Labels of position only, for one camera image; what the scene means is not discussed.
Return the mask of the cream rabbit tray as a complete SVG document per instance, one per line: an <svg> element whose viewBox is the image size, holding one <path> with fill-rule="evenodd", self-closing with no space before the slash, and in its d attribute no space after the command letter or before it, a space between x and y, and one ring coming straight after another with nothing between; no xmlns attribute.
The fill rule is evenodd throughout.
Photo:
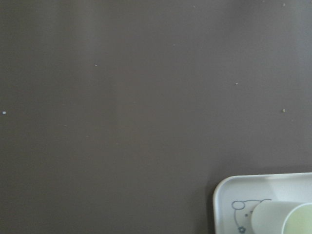
<svg viewBox="0 0 312 234"><path fill-rule="evenodd" d="M237 175L224 179L213 195L215 233L253 233L253 209L268 200L311 202L312 174Z"/></svg>

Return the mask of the cream cup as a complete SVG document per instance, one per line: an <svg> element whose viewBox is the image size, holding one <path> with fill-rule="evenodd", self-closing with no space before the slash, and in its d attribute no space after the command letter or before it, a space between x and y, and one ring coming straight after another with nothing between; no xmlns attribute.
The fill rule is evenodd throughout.
<svg viewBox="0 0 312 234"><path fill-rule="evenodd" d="M253 210L251 226L255 234L310 234L312 204L265 201Z"/></svg>

